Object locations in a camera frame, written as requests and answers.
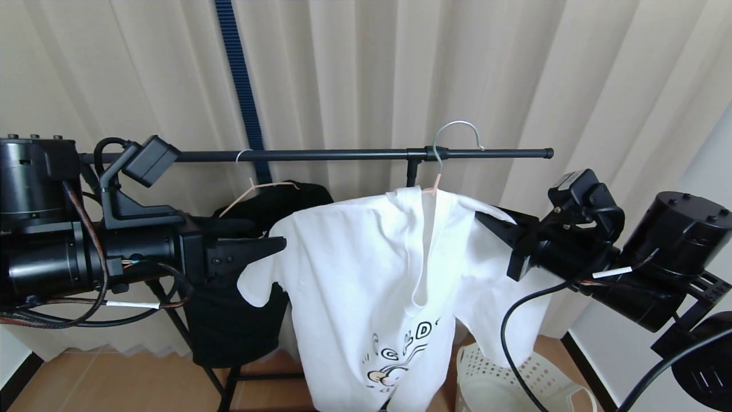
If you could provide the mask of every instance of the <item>curtain fold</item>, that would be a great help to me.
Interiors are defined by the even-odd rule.
[[[446,161],[441,188],[538,216],[547,187],[589,167],[633,228],[732,100],[729,0],[234,0],[234,12],[267,149],[424,147],[465,119],[488,148],[553,147],[555,157]],[[156,133],[181,150],[246,148],[210,1],[3,2],[0,47],[2,134],[62,134],[83,152],[106,136]],[[474,147],[460,125],[438,143]],[[319,183],[336,200],[406,180],[403,161],[270,166],[274,181]],[[436,173],[422,164],[418,183]],[[182,164],[152,190],[123,185],[146,205],[207,215],[252,175],[243,164]],[[133,289],[123,298],[152,299]],[[585,305],[557,295],[544,333],[561,336]],[[104,344],[187,351],[162,314],[125,328],[15,332],[46,357]]]

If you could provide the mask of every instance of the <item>plastic basket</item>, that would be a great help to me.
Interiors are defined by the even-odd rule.
[[[455,412],[534,412],[536,406],[511,369],[485,358],[474,343],[457,352]],[[534,352],[518,369],[534,395],[550,412],[573,412],[572,395],[586,391],[597,412],[597,401],[586,387],[572,382],[551,362]]]

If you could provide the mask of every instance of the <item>black garment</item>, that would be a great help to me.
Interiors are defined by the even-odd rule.
[[[298,210],[333,203],[323,186],[294,183],[299,190],[292,185],[273,186],[235,205],[222,219],[251,219],[256,228],[248,236],[258,238]],[[223,208],[217,210],[214,217],[222,211]],[[240,274],[221,274],[206,284],[194,286],[193,297],[183,306],[196,364],[235,367],[259,359],[279,345],[280,327],[289,302],[287,293],[273,284],[269,302],[261,308],[251,306],[236,288]]]

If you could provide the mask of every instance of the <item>cartoon print on shirt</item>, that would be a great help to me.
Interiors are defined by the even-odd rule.
[[[415,340],[426,338],[430,335],[430,332],[432,332],[432,324],[429,322],[421,322],[415,329],[414,336],[412,336],[411,330],[407,332],[407,334],[404,335],[404,348],[402,349],[402,356],[406,356],[407,352],[409,351],[409,347],[412,345],[412,343],[414,343]],[[372,336],[371,344],[373,352],[377,355],[377,358],[378,355],[381,355],[382,358],[388,361],[399,362],[397,364],[386,365],[379,370],[372,370],[367,373],[367,378],[370,381],[374,383],[380,383],[383,386],[380,392],[384,393],[390,392],[393,389],[393,386],[396,385],[399,379],[402,377],[402,375],[409,371],[409,368],[407,366],[409,365],[409,362],[414,358],[414,356],[427,348],[427,343],[417,345],[412,349],[406,359],[400,361],[399,353],[396,350],[386,347],[382,349],[381,352],[378,351],[378,336],[376,334]],[[364,361],[362,361],[362,363],[365,364],[367,361],[369,361],[369,354],[364,356]]]

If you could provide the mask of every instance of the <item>t-shirt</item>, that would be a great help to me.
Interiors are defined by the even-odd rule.
[[[237,203],[221,220],[205,219],[206,227],[217,226],[214,229],[225,237],[232,236],[231,232],[236,230],[237,237],[256,239],[271,229],[275,222],[298,210],[333,203],[333,198],[323,186],[294,183],[297,188],[292,185],[273,186],[256,197]],[[214,217],[222,211],[217,210]],[[235,229],[234,222],[239,223],[241,219],[248,219],[249,225]],[[289,303],[287,293],[273,284],[267,305],[254,307],[236,290],[241,270],[239,266],[237,271],[221,271],[216,276],[209,276],[205,282],[193,285],[193,296],[183,310],[196,364],[214,368],[237,367],[277,349],[280,325]]]
[[[249,265],[237,284],[254,306],[272,282],[288,292],[297,344],[319,411],[425,411],[444,382],[455,319],[486,356],[505,364],[499,330],[506,310],[552,279],[506,276],[511,249],[475,212],[500,209],[419,188],[314,207],[276,223],[284,251]],[[507,343],[529,356],[548,299],[517,310]]]

